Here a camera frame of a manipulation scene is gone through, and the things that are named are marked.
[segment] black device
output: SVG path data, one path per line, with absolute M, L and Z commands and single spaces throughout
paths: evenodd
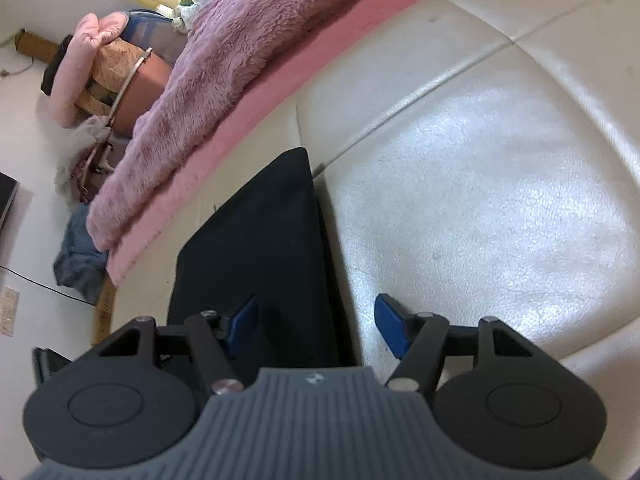
M 74 362 L 37 349 L 31 478 L 603 478 L 597 394 L 496 318 L 451 326 L 381 294 L 376 325 L 401 357 L 386 385 L 365 367 L 264 368 L 245 387 L 232 360 L 256 313 L 252 298 L 225 319 L 139 317 Z M 173 354 L 197 391 L 162 370 Z M 449 355 L 474 367 L 436 389 Z
M 0 173 L 0 229 L 18 191 L 18 182 Z

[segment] pink blanket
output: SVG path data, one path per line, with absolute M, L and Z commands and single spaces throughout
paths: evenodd
M 129 267 L 185 205 L 224 156 L 264 117 L 318 70 L 386 19 L 419 0 L 359 0 L 327 26 L 281 56 L 245 91 L 236 108 L 186 163 L 153 195 L 110 254 L 108 271 L 119 284 Z
M 202 7 L 164 92 L 91 204 L 87 229 L 105 251 L 235 105 L 283 46 L 343 0 L 216 0 Z

